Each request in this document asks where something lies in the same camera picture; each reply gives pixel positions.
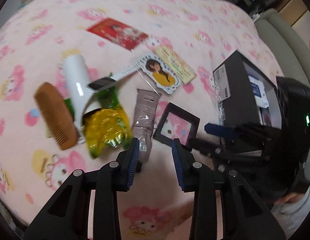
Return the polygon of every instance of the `yellow label card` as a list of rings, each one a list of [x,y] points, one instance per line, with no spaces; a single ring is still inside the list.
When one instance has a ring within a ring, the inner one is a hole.
[[[194,70],[170,47],[157,47],[154,53],[181,79],[184,85],[197,76]]]

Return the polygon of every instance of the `bed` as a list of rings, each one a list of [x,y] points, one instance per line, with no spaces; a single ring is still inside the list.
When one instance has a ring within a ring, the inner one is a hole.
[[[107,17],[147,33],[149,39],[132,52],[85,30]],[[85,144],[61,151],[46,136],[46,125],[33,99],[36,89],[50,82],[68,98],[61,64],[71,54],[84,57],[94,80],[127,69],[138,55],[157,46],[173,48],[197,77],[172,95],[162,93],[155,125],[167,103],[173,102],[200,118],[201,138],[209,139],[206,123],[218,123],[212,71],[234,50],[274,84],[275,76],[282,75],[254,22],[240,8],[221,0],[34,0],[1,28],[0,199],[16,216],[32,222],[74,169],[99,169],[122,150],[116,148],[95,160]],[[119,101],[131,121],[138,88],[151,90],[138,73],[119,86]],[[172,127],[179,138],[183,129]],[[213,167],[209,158],[195,150],[193,154],[197,161]],[[66,169],[59,169],[61,163]],[[137,235],[165,239],[191,216],[192,203],[193,194],[183,193],[178,186],[170,147],[153,140],[149,161],[135,176],[130,191],[118,194],[123,239]]]

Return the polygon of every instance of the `plastic packaging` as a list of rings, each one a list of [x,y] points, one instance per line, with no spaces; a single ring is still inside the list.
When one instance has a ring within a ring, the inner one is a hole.
[[[116,97],[116,88],[97,93],[101,110],[84,116],[84,135],[92,158],[97,158],[106,147],[129,145],[132,138],[129,120]]]
[[[139,162],[146,163],[150,157],[154,128],[155,112],[161,94],[153,91],[137,89],[134,119],[132,124],[133,137],[139,139]]]

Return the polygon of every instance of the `gray sleeve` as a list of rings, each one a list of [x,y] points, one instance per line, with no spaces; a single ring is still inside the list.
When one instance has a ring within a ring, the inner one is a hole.
[[[275,205],[271,212],[285,232],[286,239],[299,228],[310,211],[310,187],[305,196],[296,203]]]

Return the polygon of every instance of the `person's hand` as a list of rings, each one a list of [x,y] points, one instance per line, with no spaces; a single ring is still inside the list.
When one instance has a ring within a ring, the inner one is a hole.
[[[296,203],[300,201],[305,194],[291,192],[287,196],[282,197],[274,202],[274,205],[283,203]]]

